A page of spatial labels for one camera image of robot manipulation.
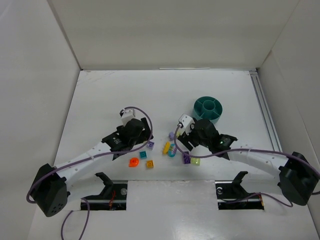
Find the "lilac square lego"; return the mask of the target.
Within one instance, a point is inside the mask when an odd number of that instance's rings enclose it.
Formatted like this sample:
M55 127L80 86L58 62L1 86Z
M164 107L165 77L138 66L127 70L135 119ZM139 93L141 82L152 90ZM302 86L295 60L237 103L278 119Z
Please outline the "lilac square lego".
M154 148L154 146L155 146L155 143L153 141L149 141L146 145L146 147L151 150Z

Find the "light purple small lego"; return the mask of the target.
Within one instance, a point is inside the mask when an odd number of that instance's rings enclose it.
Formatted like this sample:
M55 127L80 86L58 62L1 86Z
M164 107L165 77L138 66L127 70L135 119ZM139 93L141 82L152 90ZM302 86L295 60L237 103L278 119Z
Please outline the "light purple small lego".
M169 135L168 135L168 137L169 137L169 139L170 139L171 141L173 141L174 138L175 138L175 134L174 134L173 132L170 132Z

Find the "teal oval decorated lego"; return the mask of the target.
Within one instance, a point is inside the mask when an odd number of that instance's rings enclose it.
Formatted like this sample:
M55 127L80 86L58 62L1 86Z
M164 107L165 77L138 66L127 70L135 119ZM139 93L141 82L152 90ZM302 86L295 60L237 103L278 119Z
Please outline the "teal oval decorated lego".
M169 149L168 149L168 152L167 152L167 155L170 157L170 158L173 158L175 157L177 153L177 147L174 143L172 143L170 146L169 146Z

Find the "yellow long lego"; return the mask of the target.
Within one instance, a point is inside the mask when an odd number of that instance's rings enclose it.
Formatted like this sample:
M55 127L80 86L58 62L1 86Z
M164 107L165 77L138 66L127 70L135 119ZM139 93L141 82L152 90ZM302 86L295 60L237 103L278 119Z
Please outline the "yellow long lego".
M170 149L170 146L171 146L171 143L169 141L167 141L164 145L164 148L163 148L163 151L162 151L162 154L163 155L166 155L168 152L169 152L169 149Z

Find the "lime green lego brick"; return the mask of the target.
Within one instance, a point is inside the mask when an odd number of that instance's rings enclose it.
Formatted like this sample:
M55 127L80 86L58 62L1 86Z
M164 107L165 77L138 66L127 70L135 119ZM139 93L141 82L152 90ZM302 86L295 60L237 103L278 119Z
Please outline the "lime green lego brick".
M200 159L200 158L194 158L194 157L192 157L192 158L190 159L190 163L193 164L193 165L196 165L196 166L200 166L200 164L201 164L201 159Z

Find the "dark purple lego brick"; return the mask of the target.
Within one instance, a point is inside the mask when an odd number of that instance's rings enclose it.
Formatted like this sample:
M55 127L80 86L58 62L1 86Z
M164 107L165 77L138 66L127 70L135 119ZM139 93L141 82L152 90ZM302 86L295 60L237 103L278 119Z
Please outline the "dark purple lego brick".
M191 163L191 158L189 156L189 152L188 151L183 151L182 152L182 162L185 165Z

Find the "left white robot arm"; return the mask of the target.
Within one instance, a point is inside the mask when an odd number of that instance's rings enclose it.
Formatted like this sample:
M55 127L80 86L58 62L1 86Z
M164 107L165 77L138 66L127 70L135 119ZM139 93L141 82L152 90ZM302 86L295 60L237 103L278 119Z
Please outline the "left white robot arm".
M65 163L41 166L27 194L46 217L59 213L68 202L77 199L75 183L84 175L118 157L143 148L153 138L149 117L133 118L104 137L84 154Z

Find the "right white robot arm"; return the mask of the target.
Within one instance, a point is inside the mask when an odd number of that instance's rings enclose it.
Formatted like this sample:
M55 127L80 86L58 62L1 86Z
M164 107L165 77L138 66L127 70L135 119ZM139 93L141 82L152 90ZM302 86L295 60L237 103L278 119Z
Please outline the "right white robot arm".
M205 147L210 151L209 157L243 163L274 176L282 195L291 204L305 206L311 196L317 195L320 173L298 152L254 149L234 136L220 134L208 119L197 120L186 114L178 120L174 141L189 151Z

